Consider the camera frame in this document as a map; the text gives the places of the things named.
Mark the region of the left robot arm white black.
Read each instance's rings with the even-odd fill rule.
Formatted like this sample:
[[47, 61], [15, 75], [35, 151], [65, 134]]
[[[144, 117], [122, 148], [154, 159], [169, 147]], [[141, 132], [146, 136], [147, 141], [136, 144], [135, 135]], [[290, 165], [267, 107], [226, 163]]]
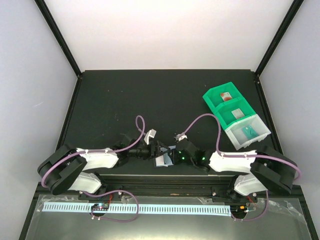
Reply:
[[37, 168], [43, 187], [53, 195], [67, 191], [90, 193], [95, 199], [103, 199], [108, 188], [95, 169], [112, 169], [125, 165], [129, 159], [155, 160], [157, 167], [172, 159], [174, 147], [166, 146], [152, 136], [128, 133], [112, 147], [82, 149], [64, 144]]

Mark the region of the teal credit card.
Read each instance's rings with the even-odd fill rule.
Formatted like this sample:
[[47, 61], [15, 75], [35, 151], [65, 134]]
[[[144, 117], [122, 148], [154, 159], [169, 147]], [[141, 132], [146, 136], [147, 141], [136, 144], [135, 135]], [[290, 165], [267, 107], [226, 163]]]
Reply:
[[167, 157], [167, 155], [164, 155], [164, 156], [163, 156], [163, 162], [164, 162], [164, 165], [165, 165], [165, 166], [167, 166], [167, 167], [170, 166], [170, 165], [168, 165], [168, 163], [169, 163], [169, 157]]

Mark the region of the black card holder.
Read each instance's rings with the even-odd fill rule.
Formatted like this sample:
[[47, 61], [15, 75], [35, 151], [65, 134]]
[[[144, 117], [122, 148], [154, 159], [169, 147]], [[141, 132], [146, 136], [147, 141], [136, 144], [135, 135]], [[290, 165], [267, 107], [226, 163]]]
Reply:
[[173, 154], [169, 154], [169, 153], [164, 153], [163, 155], [156, 157], [154, 160], [154, 164], [156, 167], [169, 167], [169, 166], [173, 166], [173, 160], [172, 157]]

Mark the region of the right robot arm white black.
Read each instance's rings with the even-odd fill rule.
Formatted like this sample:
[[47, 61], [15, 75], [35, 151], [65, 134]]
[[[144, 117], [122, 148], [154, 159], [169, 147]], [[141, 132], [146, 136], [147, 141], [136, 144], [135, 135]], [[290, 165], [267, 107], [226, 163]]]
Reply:
[[268, 146], [225, 152], [203, 150], [183, 139], [170, 147], [168, 154], [174, 166], [189, 166], [208, 176], [230, 177], [227, 187], [216, 187], [212, 193], [215, 198], [234, 203], [243, 202], [258, 192], [289, 195], [294, 181], [301, 176], [295, 162]]

